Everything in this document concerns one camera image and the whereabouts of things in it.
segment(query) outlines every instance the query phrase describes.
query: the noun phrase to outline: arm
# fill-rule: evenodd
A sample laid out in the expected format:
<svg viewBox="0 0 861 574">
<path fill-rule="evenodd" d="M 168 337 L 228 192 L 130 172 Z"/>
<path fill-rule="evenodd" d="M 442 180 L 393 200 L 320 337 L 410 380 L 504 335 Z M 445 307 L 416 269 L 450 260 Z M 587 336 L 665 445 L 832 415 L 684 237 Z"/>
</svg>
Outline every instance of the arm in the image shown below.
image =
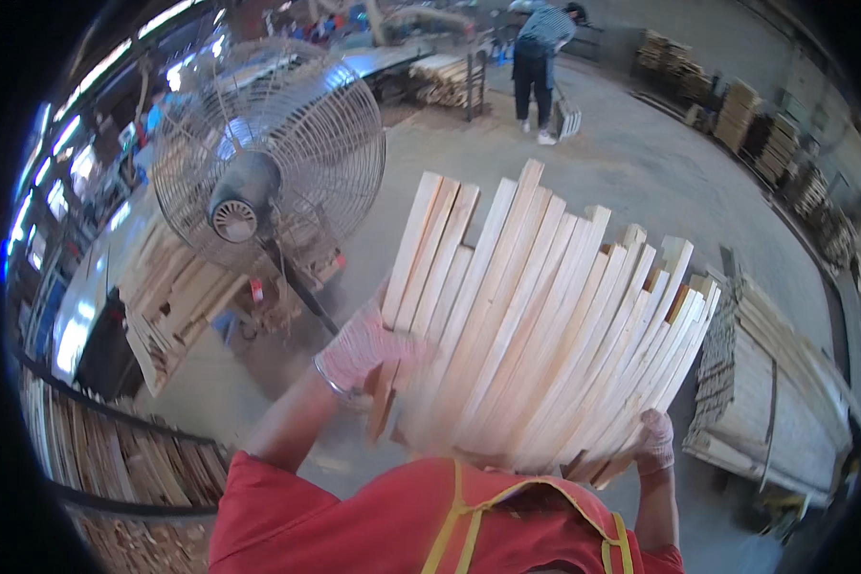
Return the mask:
<svg viewBox="0 0 861 574">
<path fill-rule="evenodd" d="M 296 474 L 322 426 L 338 409 L 338 396 L 331 386 L 351 390 L 364 384 L 379 363 L 417 355 L 419 342 L 383 327 L 379 306 L 383 291 L 380 288 L 351 317 L 287 394 L 265 412 L 246 444 L 248 454 Z"/>
<path fill-rule="evenodd" d="M 679 547 L 679 511 L 673 473 L 673 423 L 656 410 L 641 415 L 646 437 L 634 461 L 641 477 L 641 501 L 634 535 L 644 552 Z"/>
</svg>

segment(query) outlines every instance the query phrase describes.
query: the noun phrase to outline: shoe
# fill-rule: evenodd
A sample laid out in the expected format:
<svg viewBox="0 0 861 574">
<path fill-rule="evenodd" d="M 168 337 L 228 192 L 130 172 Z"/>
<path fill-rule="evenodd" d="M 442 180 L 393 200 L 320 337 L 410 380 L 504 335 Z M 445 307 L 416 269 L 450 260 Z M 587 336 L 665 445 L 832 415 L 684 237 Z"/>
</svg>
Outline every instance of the shoe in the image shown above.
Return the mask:
<svg viewBox="0 0 861 574">
<path fill-rule="evenodd" d="M 554 145 L 557 144 L 557 140 L 550 136 L 548 133 L 539 132 L 539 145 Z"/>
</svg>

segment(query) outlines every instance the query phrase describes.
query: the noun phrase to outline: concrete floor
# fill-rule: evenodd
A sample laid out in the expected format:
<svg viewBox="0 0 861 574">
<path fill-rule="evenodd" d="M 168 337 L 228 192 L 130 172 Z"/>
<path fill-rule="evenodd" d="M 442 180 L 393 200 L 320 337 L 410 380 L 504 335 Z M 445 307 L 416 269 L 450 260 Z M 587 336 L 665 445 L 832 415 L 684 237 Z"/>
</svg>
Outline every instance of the concrete floor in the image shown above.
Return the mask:
<svg viewBox="0 0 861 574">
<path fill-rule="evenodd" d="M 637 222 L 648 241 L 664 234 L 695 244 L 692 267 L 722 269 L 720 248 L 735 249 L 747 274 L 765 289 L 799 331 L 832 354 L 824 288 L 814 263 L 770 211 L 754 181 L 709 140 L 630 98 L 624 85 L 579 63 L 562 61 L 564 91 L 583 110 L 581 135 L 544 148 L 520 133 L 513 119 L 509 68 L 491 71 L 491 114 L 466 124 L 456 115 L 427 109 L 386 133 L 386 175 L 373 209 L 343 247 L 348 268 L 321 294 L 337 322 L 344 322 L 375 290 L 395 258 L 421 172 L 431 170 L 478 184 L 482 200 L 468 243 L 474 243 L 501 177 L 517 178 L 530 157 L 545 163 L 542 183 L 583 213 L 601 204 L 613 211 L 610 232 Z M 138 406 L 185 430 L 241 444 L 255 421 L 280 396 L 324 335 L 311 317 L 300 318 L 288 341 L 280 335 L 232 353 L 207 333 L 184 368 L 155 399 Z M 221 364 L 214 370 L 214 363 Z M 670 414 L 683 436 L 694 411 L 695 381 L 686 381 Z M 403 448 L 381 440 L 364 443 L 364 422 L 340 414 L 323 432 L 301 476 L 340 497 L 387 469 L 407 461 Z M 768 572 L 781 556 L 779 544 L 741 531 L 735 506 L 752 485 L 731 478 L 715 488 L 711 466 L 677 452 L 677 491 L 682 554 L 690 572 Z M 634 523 L 637 478 L 632 469 L 599 496 L 625 522 Z"/>
</svg>

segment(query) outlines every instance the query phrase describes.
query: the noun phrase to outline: work glove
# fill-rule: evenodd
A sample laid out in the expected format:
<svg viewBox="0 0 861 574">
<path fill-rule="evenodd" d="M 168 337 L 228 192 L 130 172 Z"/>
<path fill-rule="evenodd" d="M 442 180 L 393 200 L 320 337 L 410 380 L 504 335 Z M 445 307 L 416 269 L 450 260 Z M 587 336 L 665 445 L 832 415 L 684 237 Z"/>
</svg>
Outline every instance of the work glove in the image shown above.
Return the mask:
<svg viewBox="0 0 861 574">
<path fill-rule="evenodd" d="M 316 369 L 330 385 L 349 391 L 364 384 L 367 374 L 379 363 L 413 360 L 423 354 L 424 342 L 383 327 L 380 303 L 386 296 L 387 285 L 388 280 L 313 357 Z"/>
<path fill-rule="evenodd" d="M 673 422 L 666 412 L 653 408 L 641 413 L 641 421 L 644 437 L 634 462 L 638 474 L 644 476 L 673 465 Z"/>
</svg>

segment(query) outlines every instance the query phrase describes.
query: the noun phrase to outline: wire fan guard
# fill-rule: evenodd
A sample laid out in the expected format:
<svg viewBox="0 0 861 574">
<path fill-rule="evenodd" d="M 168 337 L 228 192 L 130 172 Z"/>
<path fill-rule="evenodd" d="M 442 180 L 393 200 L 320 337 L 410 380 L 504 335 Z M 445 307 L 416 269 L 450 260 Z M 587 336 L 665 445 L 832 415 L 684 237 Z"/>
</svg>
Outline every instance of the wire fan guard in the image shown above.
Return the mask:
<svg viewBox="0 0 861 574">
<path fill-rule="evenodd" d="M 219 58 L 203 53 L 180 80 L 156 129 L 149 177 L 163 216 L 189 247 L 239 273 L 270 276 L 277 269 L 259 241 L 240 239 L 248 230 L 274 237 L 298 267 L 354 232 L 386 162 L 379 109 L 354 70 L 308 43 L 269 38 L 227 47 Z M 270 220 L 257 221 L 262 206 L 236 200 L 208 221 L 214 187 L 243 150 L 264 153 L 280 172 L 264 206 Z"/>
</svg>

